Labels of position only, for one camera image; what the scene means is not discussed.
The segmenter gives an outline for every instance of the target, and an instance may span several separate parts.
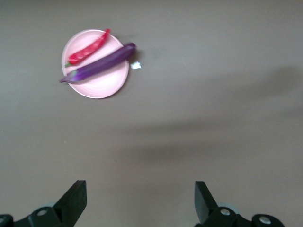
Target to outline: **gray surface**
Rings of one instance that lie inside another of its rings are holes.
[[[87,180],[76,224],[191,227],[194,181],[250,219],[303,223],[301,1],[0,2],[0,213]],[[142,69],[93,100],[58,83],[67,41],[109,27]]]

